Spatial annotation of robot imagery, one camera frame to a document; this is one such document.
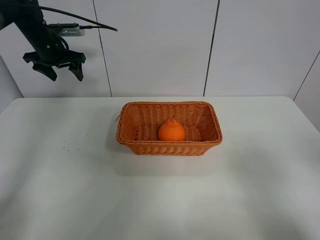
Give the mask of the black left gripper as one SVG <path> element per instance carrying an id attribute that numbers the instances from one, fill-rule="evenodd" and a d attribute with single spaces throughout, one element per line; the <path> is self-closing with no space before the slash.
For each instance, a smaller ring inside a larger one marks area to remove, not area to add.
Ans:
<path id="1" fill-rule="evenodd" d="M 86 57 L 82 52 L 76 52 L 69 49 L 69 45 L 62 37 L 54 37 L 54 45 L 47 45 L 44 48 L 36 47 L 34 52 L 27 52 L 23 55 L 26 63 L 32 62 L 32 69 L 43 74 L 52 81 L 57 80 L 57 74 L 52 68 L 69 67 L 78 81 L 83 80 L 82 64 Z"/>

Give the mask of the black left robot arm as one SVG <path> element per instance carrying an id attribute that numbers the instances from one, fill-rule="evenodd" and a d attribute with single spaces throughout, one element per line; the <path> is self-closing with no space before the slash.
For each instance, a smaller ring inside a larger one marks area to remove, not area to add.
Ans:
<path id="1" fill-rule="evenodd" d="M 32 69 L 56 81 L 53 67 L 66 68 L 81 82 L 84 78 L 82 64 L 86 57 L 69 49 L 67 42 L 52 32 L 47 25 L 37 0 L 2 0 L 0 2 L 0 28 L 14 23 L 31 44 L 34 52 L 23 55 Z"/>

